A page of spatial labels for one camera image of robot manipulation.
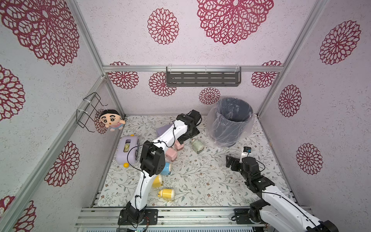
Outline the green pencil sharpener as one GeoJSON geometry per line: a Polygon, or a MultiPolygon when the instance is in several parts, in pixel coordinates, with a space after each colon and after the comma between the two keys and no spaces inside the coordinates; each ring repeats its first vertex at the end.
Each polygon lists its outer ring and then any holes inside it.
{"type": "Polygon", "coordinates": [[[200,154],[204,150],[204,144],[199,139],[192,139],[192,150],[197,154],[200,154]]]}

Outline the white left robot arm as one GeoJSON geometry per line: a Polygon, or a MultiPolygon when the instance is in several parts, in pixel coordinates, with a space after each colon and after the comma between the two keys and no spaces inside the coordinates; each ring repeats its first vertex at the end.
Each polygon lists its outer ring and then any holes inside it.
{"type": "Polygon", "coordinates": [[[126,205],[129,212],[138,213],[146,208],[152,184],[165,168],[166,151],[172,148],[176,141],[183,144],[198,135],[200,131],[197,127],[201,121],[202,116],[196,110],[187,114],[179,114],[172,122],[172,127],[167,129],[165,133],[154,141],[145,141],[141,145],[140,180],[134,196],[126,205]]]}

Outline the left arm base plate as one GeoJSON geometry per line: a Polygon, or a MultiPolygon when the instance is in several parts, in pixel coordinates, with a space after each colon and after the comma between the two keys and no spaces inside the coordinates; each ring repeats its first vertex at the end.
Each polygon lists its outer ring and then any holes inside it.
{"type": "Polygon", "coordinates": [[[141,211],[136,209],[122,209],[117,224],[137,227],[138,225],[157,225],[158,210],[146,208],[141,211]]]}

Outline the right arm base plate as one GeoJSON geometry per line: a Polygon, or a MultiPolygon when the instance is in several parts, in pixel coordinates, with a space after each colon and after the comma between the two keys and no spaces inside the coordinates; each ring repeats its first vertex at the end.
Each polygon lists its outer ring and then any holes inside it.
{"type": "Polygon", "coordinates": [[[264,221],[260,217],[260,213],[256,209],[250,208],[235,208],[232,221],[237,224],[263,224],[264,221]]]}

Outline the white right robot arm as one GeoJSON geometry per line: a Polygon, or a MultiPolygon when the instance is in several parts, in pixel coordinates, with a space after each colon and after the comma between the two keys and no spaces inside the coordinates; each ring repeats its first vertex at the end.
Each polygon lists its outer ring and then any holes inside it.
{"type": "Polygon", "coordinates": [[[226,156],[226,167],[238,172],[247,188],[260,199],[250,204],[249,219],[265,222],[278,232],[337,232],[331,221],[322,221],[288,198],[270,179],[261,174],[253,157],[226,156]]]}

